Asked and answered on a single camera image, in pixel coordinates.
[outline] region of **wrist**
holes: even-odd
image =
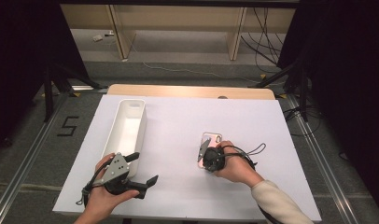
[[[76,220],[75,224],[96,224],[98,223],[99,217],[96,217],[94,214],[87,212],[85,210]]]
[[[259,173],[257,173],[255,170],[251,170],[251,172],[249,172],[249,174],[246,175],[246,179],[245,181],[243,181],[243,183],[248,185],[250,188],[253,188],[263,180],[264,179],[261,175],[259,175]]]

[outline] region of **white plastic tray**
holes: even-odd
[[[123,156],[140,152],[146,124],[146,103],[143,100],[122,100],[105,144],[103,156],[112,152],[120,152]],[[129,178],[136,174],[137,166],[138,160],[130,162]]]

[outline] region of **aluminum rail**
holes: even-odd
[[[0,197],[0,223],[2,223],[4,218],[6,217],[10,206],[12,205],[19,192],[19,189],[21,188],[21,184],[23,183],[23,181],[29,174],[30,169],[35,163],[35,159],[37,158],[37,155],[40,149],[42,148],[45,140],[47,139],[49,131],[55,122],[56,115],[59,113],[60,109],[62,108],[62,105],[64,104],[67,98],[68,93],[62,93],[61,95],[59,95],[58,100],[56,102],[55,110],[50,116],[50,119],[47,122],[44,122],[37,137],[35,138],[35,141],[32,143],[32,146],[30,147],[25,158],[23,159],[21,166],[18,168],[16,174],[11,179],[11,182],[8,184],[3,195]]]
[[[288,102],[292,108],[296,108],[299,106],[295,97],[291,94],[288,96]],[[324,157],[323,151],[321,150],[320,145],[317,143],[316,138],[312,133],[311,127],[307,122],[303,120],[299,112],[296,112],[296,120],[300,125],[301,131],[305,136],[306,142],[308,143],[308,146],[311,149],[312,154],[316,160],[318,169],[320,170],[320,173],[323,175],[324,181],[326,182],[327,187],[330,190],[331,196],[337,205],[337,208],[342,216],[342,219],[344,220],[344,223],[359,223],[349,200],[344,195],[344,191],[342,190],[337,178],[331,170],[329,163]]]

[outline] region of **gray floor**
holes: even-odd
[[[118,57],[113,37],[93,42],[94,35],[108,31],[73,30],[81,57],[93,80],[110,85],[113,83],[230,86],[246,87],[260,82],[260,74],[271,76],[262,70],[276,72],[270,62],[255,57],[254,51],[241,44],[236,61],[230,61],[222,33],[204,32],[138,32],[127,61]],[[260,34],[252,34],[258,39]],[[251,42],[249,35],[244,38]],[[274,47],[281,48],[280,41],[271,36]],[[268,49],[262,52],[271,56]],[[283,93],[282,82],[270,88],[275,94]],[[76,158],[81,140],[88,130],[92,115],[102,94],[81,93],[65,100],[59,116],[53,124],[30,173],[27,175],[15,201],[10,206],[3,223],[72,223],[74,217],[54,214],[51,210],[59,196],[71,165]],[[290,109],[287,99],[278,99],[282,111]],[[310,99],[309,105],[315,105]],[[309,124],[316,129],[314,135],[320,144],[331,170],[338,179],[345,197],[350,202],[358,223],[379,223],[379,209],[369,194],[354,167],[338,156],[339,142],[335,139],[329,123],[318,111],[309,111]],[[13,146],[0,148],[0,196],[14,176],[28,149],[32,146],[43,125],[44,104],[42,91],[35,97],[35,105],[29,107],[16,132],[10,137]],[[70,125],[77,126],[71,137],[59,137],[67,116],[77,116]],[[315,158],[302,136],[297,120],[288,121],[292,139],[296,146],[303,170],[308,179],[323,223],[344,223],[331,196]],[[103,223],[120,223],[118,218],[109,218]],[[135,219],[133,223],[180,223],[167,220]]]

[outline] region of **person's right hand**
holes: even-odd
[[[222,141],[217,147],[224,147],[224,153],[237,153],[230,141]],[[248,162],[239,156],[227,156],[225,158],[225,167],[222,170],[215,171],[214,174],[218,177],[226,178],[232,182],[240,182],[253,187],[259,182],[263,181],[259,175]]]

